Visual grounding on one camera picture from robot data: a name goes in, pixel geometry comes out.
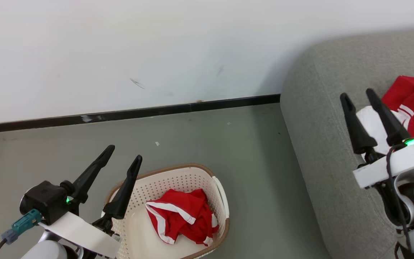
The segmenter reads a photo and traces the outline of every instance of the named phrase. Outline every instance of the red clothing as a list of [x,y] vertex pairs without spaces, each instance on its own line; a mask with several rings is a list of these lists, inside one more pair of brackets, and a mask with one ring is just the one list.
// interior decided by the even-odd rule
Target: red clothing
[[218,231],[217,218],[210,210],[202,189],[191,193],[168,190],[159,200],[146,202],[146,210],[159,237],[174,244],[179,234],[197,244],[210,245]]
[[404,115],[403,125],[414,137],[414,77],[399,76],[382,101],[389,109]]

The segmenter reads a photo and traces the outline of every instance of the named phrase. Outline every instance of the gray sofa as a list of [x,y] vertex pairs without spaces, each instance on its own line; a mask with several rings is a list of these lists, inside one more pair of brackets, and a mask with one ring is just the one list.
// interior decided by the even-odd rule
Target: gray sofa
[[399,75],[414,77],[414,31],[354,36],[318,44],[294,64],[281,108],[333,259],[393,259],[395,230],[375,190],[352,175],[352,153],[340,105],[347,92],[358,109],[367,87],[382,96]]

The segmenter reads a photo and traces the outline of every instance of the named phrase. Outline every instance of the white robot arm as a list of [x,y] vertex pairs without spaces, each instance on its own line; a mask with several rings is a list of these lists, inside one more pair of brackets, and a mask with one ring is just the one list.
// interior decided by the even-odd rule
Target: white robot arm
[[[125,216],[142,157],[135,158],[122,187],[103,208],[101,218],[90,224],[79,217],[79,204],[87,201],[89,188],[114,149],[115,146],[108,146],[74,183],[63,181],[56,186],[44,181],[28,190],[20,202],[20,212],[24,216],[2,235],[0,248],[4,243],[16,241],[27,229],[40,225],[45,229],[44,234],[22,259],[115,258],[120,249],[120,236],[112,231],[112,219],[120,220]],[[67,241],[70,246],[60,244],[60,240]]]
[[355,115],[355,106],[346,93],[340,96],[346,125],[355,154],[365,153],[365,164],[353,171],[361,188],[373,187],[383,199],[386,216],[397,229],[397,251],[405,259],[414,259],[414,139],[381,102],[372,89],[367,90],[370,104],[378,112],[391,146],[388,154],[379,154],[376,141]]

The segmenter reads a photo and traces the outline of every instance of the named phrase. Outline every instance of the brown basket rim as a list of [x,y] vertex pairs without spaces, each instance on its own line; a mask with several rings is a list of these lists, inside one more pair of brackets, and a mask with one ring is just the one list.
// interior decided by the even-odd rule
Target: brown basket rim
[[[213,172],[210,171],[210,169],[208,169],[206,166],[204,166],[202,164],[190,163],[190,164],[180,164],[180,165],[176,165],[176,166],[171,166],[171,167],[167,167],[167,168],[163,168],[163,169],[154,170],[154,171],[145,173],[143,175],[139,175],[137,177],[137,180],[140,180],[140,179],[143,179],[143,178],[146,178],[146,177],[150,177],[150,176],[153,176],[153,175],[156,175],[156,174],[164,173],[164,172],[167,172],[167,171],[172,171],[172,170],[175,170],[175,169],[181,169],[181,168],[187,168],[187,167],[196,167],[196,168],[202,169],[205,172],[207,172],[210,175],[210,177],[214,177],[215,176],[213,174]],[[111,189],[110,193],[106,197],[105,204],[110,201],[110,199],[113,196],[113,194],[116,192],[116,190],[118,190],[121,187],[121,185],[122,185],[123,182],[124,181],[120,181],[119,183],[117,183]],[[202,249],[201,251],[199,251],[199,252],[197,252],[195,254],[191,254],[189,256],[185,256],[185,257],[183,257],[181,259],[195,259],[195,258],[197,258],[199,256],[202,256],[204,254],[207,254],[208,252],[211,252],[211,251],[217,249],[223,243],[223,241],[225,240],[226,236],[228,235],[228,231],[229,230],[230,230],[230,218],[226,218],[226,221],[225,221],[225,231],[223,232],[223,235],[221,235],[220,239],[218,239],[216,242],[214,242],[211,246],[208,246],[207,248]]]

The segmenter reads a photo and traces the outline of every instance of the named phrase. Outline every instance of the laundry basket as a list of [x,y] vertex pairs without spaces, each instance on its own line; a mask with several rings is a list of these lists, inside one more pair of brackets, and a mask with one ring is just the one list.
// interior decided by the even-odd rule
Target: laundry basket
[[[122,182],[110,194],[109,202]],[[174,245],[164,243],[153,228],[145,202],[162,197],[169,189],[192,192],[203,189],[218,221],[213,243],[206,247],[180,235]],[[200,164],[185,164],[139,175],[124,219],[113,219],[113,231],[122,238],[117,259],[196,259],[210,254],[225,240],[230,227],[228,200],[214,174]]]

